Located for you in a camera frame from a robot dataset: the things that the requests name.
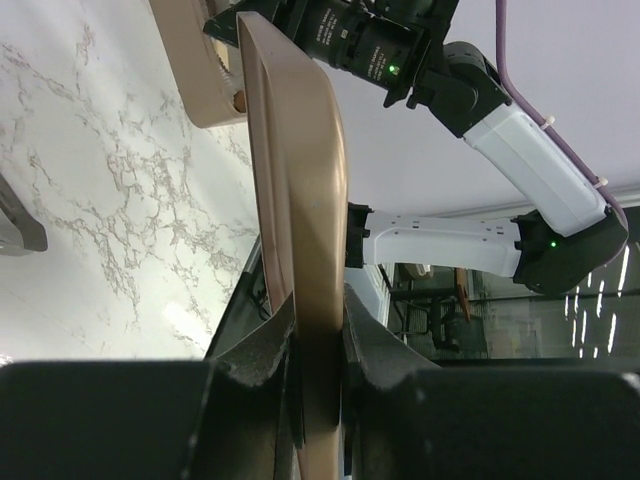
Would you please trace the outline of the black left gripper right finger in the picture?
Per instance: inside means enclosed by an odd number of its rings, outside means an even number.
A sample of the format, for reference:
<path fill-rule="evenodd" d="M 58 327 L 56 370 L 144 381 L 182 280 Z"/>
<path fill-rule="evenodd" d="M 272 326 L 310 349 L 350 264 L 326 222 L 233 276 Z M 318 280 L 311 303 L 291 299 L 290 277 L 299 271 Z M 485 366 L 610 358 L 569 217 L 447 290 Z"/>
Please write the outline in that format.
<path fill-rule="evenodd" d="M 351 479 L 635 479 L 635 359 L 432 362 L 345 292 Z"/>

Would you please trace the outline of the beige box lid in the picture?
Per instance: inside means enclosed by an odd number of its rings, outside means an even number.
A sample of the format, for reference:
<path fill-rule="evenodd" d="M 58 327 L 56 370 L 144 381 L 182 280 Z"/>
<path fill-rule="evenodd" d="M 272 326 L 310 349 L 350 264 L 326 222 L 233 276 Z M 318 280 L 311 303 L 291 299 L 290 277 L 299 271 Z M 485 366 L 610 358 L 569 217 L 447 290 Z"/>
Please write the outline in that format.
<path fill-rule="evenodd" d="M 341 330 L 348 172 L 322 68 L 256 12 L 237 17 L 263 265 L 273 306 L 291 300 L 306 479 L 340 475 Z"/>

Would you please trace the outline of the beige chocolate box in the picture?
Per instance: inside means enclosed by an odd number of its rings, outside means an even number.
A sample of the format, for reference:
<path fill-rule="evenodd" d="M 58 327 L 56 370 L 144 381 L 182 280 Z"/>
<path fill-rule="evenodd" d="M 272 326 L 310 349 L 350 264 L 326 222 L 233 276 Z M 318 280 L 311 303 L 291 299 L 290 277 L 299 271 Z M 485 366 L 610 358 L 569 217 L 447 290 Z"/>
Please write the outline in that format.
<path fill-rule="evenodd" d="M 235 3 L 151 0 L 149 4 L 189 120 L 199 128 L 244 121 L 240 52 L 203 33 L 207 20 Z"/>

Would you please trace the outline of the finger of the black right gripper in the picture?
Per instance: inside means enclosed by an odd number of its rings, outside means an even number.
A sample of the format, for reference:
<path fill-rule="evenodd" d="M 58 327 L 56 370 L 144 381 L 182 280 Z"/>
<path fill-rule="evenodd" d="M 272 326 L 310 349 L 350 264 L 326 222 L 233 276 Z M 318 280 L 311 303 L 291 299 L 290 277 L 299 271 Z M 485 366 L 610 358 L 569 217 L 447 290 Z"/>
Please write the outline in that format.
<path fill-rule="evenodd" d="M 224 43 L 227 46 L 238 47 L 237 12 L 227 9 L 208 19 L 203 26 L 203 33 Z"/>

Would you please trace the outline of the steel tongs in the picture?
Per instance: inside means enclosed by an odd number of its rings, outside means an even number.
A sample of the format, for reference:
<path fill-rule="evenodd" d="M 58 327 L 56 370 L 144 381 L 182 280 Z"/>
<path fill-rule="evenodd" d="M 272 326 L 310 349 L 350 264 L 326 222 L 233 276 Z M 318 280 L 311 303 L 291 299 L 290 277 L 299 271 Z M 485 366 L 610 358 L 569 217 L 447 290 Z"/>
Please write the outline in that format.
<path fill-rule="evenodd" d="M 45 252 L 48 238 L 44 226 L 31 216 L 4 177 L 0 185 L 1 254 L 17 257 Z"/>

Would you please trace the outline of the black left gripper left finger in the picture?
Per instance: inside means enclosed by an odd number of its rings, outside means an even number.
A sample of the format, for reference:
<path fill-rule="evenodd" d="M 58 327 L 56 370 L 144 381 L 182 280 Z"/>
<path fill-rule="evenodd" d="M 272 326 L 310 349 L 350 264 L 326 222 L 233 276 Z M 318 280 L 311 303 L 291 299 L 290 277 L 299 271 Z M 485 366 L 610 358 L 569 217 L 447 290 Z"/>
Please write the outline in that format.
<path fill-rule="evenodd" d="M 198 361 L 22 362 L 1 370 L 5 479 L 289 479 L 294 303 Z"/>

